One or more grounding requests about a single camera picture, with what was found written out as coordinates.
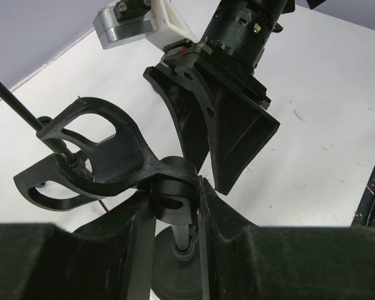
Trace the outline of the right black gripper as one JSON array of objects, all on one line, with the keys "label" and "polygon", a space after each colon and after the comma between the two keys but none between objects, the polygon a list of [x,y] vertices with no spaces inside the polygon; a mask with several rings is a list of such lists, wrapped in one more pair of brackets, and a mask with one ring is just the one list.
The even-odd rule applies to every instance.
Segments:
[{"label": "right black gripper", "polygon": [[265,111],[267,89],[217,42],[183,39],[163,51],[167,67],[143,77],[168,108],[183,157],[200,171],[210,152],[215,189],[227,195],[280,125]]}]

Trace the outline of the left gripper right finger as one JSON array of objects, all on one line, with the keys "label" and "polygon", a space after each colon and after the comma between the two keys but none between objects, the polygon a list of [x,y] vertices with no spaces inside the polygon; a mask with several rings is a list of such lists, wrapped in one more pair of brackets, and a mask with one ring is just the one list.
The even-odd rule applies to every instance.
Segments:
[{"label": "left gripper right finger", "polygon": [[375,228],[260,227],[199,191],[204,299],[375,299]]}]

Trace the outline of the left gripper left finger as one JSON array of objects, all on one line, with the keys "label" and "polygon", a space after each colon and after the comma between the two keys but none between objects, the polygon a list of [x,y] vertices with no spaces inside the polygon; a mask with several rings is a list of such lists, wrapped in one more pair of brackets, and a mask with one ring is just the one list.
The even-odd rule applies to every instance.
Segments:
[{"label": "left gripper left finger", "polygon": [[74,232],[0,224],[0,299],[148,299],[155,228],[146,193]]}]

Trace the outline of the black round-base stand front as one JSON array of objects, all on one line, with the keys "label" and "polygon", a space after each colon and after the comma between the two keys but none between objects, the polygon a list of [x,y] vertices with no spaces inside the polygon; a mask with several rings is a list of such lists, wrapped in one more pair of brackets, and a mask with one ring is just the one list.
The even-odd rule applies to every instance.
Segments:
[{"label": "black round-base stand front", "polygon": [[43,123],[37,137],[52,154],[14,177],[18,191],[51,211],[69,211],[131,188],[148,194],[156,220],[150,293],[201,299],[194,164],[179,156],[158,159],[133,119],[103,99],[82,97]]}]

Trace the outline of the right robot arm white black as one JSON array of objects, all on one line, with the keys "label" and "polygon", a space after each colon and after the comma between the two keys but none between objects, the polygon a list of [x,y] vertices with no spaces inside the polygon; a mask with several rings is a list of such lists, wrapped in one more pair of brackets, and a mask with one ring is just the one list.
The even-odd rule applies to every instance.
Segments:
[{"label": "right robot arm white black", "polygon": [[166,46],[143,74],[170,112],[183,156],[197,169],[210,158],[221,194],[278,130],[254,70],[282,31],[280,15],[294,10],[294,1],[221,1],[200,41]]}]

